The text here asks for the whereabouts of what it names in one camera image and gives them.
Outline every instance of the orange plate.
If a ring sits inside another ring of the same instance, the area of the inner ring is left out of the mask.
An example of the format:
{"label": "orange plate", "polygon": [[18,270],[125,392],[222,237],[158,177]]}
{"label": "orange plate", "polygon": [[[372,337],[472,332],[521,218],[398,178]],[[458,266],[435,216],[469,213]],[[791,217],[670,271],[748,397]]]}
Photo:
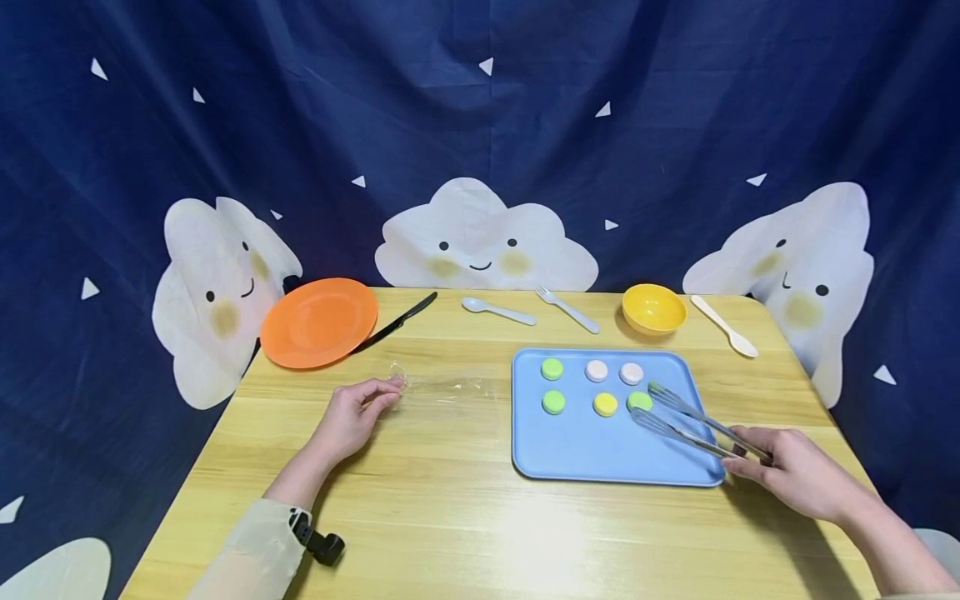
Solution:
{"label": "orange plate", "polygon": [[270,360],[290,369],[329,365],[350,354],[376,325],[369,287],[335,277],[303,285],[277,302],[260,328]]}

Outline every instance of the wooden table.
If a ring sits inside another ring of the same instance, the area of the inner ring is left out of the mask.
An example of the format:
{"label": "wooden table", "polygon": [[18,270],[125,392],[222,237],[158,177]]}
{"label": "wooden table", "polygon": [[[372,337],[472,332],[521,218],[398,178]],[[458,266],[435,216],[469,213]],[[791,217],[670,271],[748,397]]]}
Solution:
{"label": "wooden table", "polygon": [[[378,325],[426,293],[377,289]],[[876,597],[839,529],[749,482],[534,481],[511,464],[519,348],[668,348],[689,363],[714,417],[801,429],[866,481],[761,304],[710,299],[760,349],[751,361],[692,306],[686,325],[658,342],[624,323],[618,294],[562,295],[600,323],[597,336],[533,293],[474,295],[539,324],[470,314],[444,290],[377,346],[329,368],[288,372],[257,356],[122,597],[182,598],[307,440],[331,390],[392,370],[408,373],[409,393],[325,493],[319,529],[342,536],[347,553],[336,569],[304,562],[288,599]]]}

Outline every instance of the metal tongs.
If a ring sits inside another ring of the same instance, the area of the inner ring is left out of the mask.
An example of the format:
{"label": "metal tongs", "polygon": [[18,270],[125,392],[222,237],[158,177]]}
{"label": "metal tongs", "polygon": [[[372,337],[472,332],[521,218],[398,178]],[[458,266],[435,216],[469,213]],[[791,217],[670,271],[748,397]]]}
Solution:
{"label": "metal tongs", "polygon": [[[647,392],[655,402],[662,404],[663,406],[676,411],[681,415],[690,417],[691,419],[696,420],[697,422],[700,422],[714,431],[722,433],[724,436],[730,438],[736,446],[740,446],[743,448],[743,450],[745,450],[743,454],[746,452],[751,452],[760,459],[760,463],[762,465],[766,467],[773,465],[774,457],[769,452],[750,444],[740,436],[733,433],[729,427],[721,424],[717,420],[711,419],[687,403],[676,393],[661,386],[661,384],[657,383],[656,381],[647,385]],[[722,448],[717,444],[703,440],[692,433],[683,430],[681,427],[669,423],[649,411],[643,410],[642,408],[635,407],[630,409],[630,415],[633,417],[634,422],[637,425],[663,436],[664,438],[692,445],[700,448],[701,450],[709,452],[714,456],[719,456],[720,458],[741,458],[743,456],[743,454],[730,452],[726,448]]]}

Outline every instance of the black knife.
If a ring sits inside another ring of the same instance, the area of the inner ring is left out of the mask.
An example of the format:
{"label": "black knife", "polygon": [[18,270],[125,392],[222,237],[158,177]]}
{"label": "black knife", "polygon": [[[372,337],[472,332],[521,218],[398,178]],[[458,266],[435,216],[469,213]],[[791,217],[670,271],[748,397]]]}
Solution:
{"label": "black knife", "polygon": [[379,342],[379,341],[382,340],[383,338],[387,337],[388,335],[390,335],[390,334],[393,333],[394,331],[397,331],[398,329],[400,329],[400,326],[403,325],[403,322],[405,322],[407,319],[409,319],[409,318],[413,317],[414,315],[416,315],[417,313],[419,313],[421,310],[423,310],[424,308],[426,308],[427,306],[429,306],[430,303],[433,302],[433,300],[436,300],[436,299],[437,299],[437,293],[436,293],[436,292],[433,292],[432,294],[430,294],[429,296],[427,296],[427,297],[424,298],[423,300],[417,302],[417,304],[416,304],[413,308],[411,308],[411,309],[408,310],[407,312],[405,312],[405,313],[403,313],[402,315],[400,315],[399,317],[397,317],[397,318],[394,320],[393,323],[391,323],[391,324],[387,325],[386,327],[380,329],[379,331],[377,331],[376,333],[374,333],[372,336],[370,336],[369,338],[367,338],[367,339],[363,342],[363,344],[361,344],[360,346],[354,348],[353,351],[350,352],[350,354],[356,354],[357,352],[362,352],[362,351],[364,351],[365,349],[369,348],[370,346],[373,346],[374,344],[376,344],[377,342]]}

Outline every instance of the hand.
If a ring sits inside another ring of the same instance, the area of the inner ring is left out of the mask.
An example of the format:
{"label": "hand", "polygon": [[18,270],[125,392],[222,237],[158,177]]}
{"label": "hand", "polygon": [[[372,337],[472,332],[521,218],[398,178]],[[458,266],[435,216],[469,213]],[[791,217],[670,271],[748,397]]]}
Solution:
{"label": "hand", "polygon": [[403,384],[394,375],[335,389],[308,445],[335,467],[367,443],[380,413],[400,399]]}
{"label": "hand", "polygon": [[731,427],[736,435],[774,455],[774,465],[742,458],[725,458],[734,475],[752,479],[802,515],[838,525],[862,507],[879,502],[814,442],[793,429]]}

